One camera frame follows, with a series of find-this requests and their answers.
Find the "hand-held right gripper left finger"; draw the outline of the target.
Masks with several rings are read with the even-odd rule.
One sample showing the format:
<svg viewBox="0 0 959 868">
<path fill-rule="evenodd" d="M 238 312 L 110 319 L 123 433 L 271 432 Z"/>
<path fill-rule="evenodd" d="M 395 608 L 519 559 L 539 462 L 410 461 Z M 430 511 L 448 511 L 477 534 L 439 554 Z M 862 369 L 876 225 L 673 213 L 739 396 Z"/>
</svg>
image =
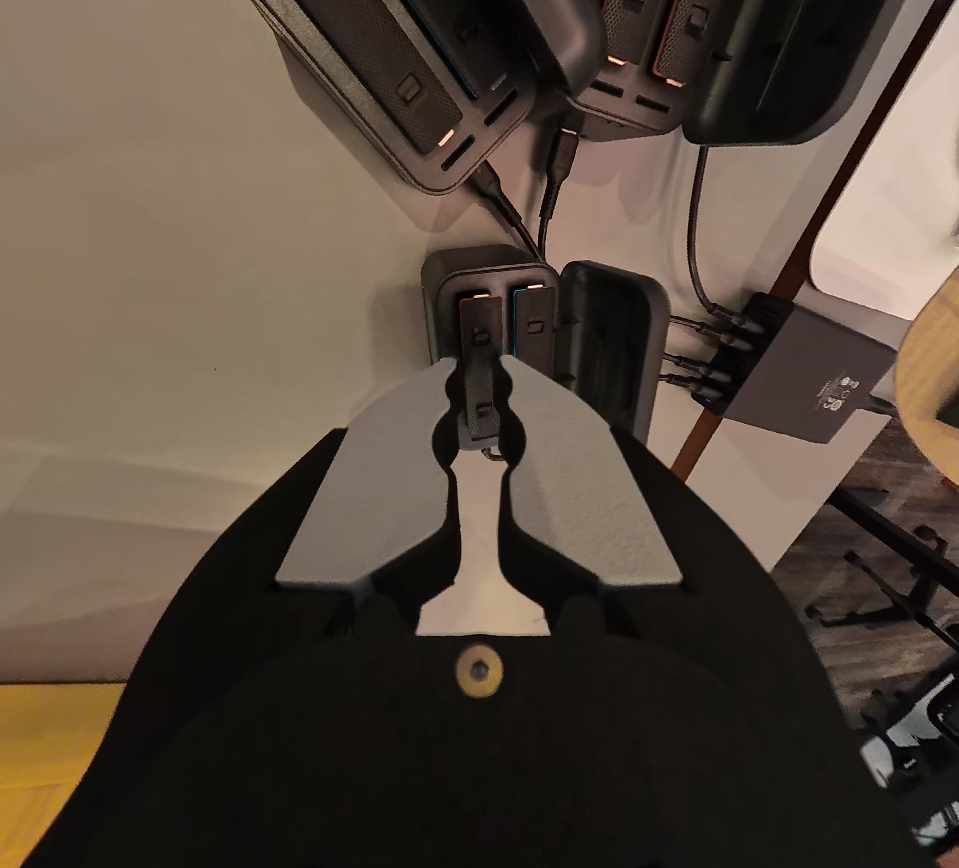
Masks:
<svg viewBox="0 0 959 868">
<path fill-rule="evenodd" d="M 412 571 L 414 551 L 439 537 L 460 564 L 458 405 L 441 358 L 389 390 L 348 425 L 277 573 L 278 585 L 358 594 Z"/>
</svg>

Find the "black battery blue stripe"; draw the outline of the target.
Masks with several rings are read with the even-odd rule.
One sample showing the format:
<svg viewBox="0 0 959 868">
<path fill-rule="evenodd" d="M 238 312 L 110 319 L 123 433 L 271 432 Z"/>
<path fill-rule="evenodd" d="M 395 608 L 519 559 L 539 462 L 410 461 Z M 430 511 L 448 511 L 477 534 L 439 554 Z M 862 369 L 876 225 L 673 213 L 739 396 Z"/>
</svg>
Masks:
<svg viewBox="0 0 959 868">
<path fill-rule="evenodd" d="M 462 113 L 383 0 L 296 0 L 414 145 L 444 144 Z"/>
<path fill-rule="evenodd" d="M 548 379 L 554 377 L 557 288 L 531 283 L 511 294 L 512 354 Z"/>
</svg>

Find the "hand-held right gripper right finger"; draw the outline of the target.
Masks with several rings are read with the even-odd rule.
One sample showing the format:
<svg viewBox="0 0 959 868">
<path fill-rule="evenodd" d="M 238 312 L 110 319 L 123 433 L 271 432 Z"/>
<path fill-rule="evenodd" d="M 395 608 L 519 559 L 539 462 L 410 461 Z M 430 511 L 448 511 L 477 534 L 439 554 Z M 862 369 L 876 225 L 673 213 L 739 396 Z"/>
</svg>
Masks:
<svg viewBox="0 0 959 868">
<path fill-rule="evenodd" d="M 504 370 L 507 405 L 523 435 L 509 478 L 520 532 L 596 576 L 602 589 L 680 584 L 680 568 L 610 425 L 516 357 L 504 357 Z"/>
</svg>

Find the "yellow plastic bin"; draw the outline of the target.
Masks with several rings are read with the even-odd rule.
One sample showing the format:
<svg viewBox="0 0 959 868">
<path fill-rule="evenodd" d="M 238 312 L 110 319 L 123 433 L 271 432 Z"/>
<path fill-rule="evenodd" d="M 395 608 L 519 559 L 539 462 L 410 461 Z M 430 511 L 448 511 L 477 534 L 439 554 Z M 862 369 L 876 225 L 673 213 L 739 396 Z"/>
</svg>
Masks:
<svg viewBox="0 0 959 868">
<path fill-rule="evenodd" d="M 3 867 L 25 864 L 77 790 L 136 664 L 115 680 L 2 684 Z"/>
</svg>

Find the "black charging hub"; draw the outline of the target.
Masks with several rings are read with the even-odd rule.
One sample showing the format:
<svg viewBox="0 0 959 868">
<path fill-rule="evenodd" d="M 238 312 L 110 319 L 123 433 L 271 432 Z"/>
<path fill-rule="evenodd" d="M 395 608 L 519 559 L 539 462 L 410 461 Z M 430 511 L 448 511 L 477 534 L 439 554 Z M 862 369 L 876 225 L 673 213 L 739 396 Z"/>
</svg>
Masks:
<svg viewBox="0 0 959 868">
<path fill-rule="evenodd" d="M 713 366 L 730 376 L 719 396 L 698 396 L 720 418 L 826 444 L 867 409 L 893 367 L 896 350 L 852 328 L 768 294 L 753 294 L 744 315 L 762 332 L 750 350 L 721 347 Z"/>
</svg>

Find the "wooden instruction board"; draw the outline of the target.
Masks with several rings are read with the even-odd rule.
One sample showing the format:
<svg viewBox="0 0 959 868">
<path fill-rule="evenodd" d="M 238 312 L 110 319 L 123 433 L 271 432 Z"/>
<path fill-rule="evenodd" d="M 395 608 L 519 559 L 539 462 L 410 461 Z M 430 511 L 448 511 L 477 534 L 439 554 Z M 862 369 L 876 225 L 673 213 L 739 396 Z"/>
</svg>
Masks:
<svg viewBox="0 0 959 868">
<path fill-rule="evenodd" d="M 933 299 L 908 329 L 898 353 L 895 395 L 910 440 L 954 489 L 958 485 L 958 430 L 938 416 L 957 396 L 957 386 L 957 301 Z"/>
</svg>

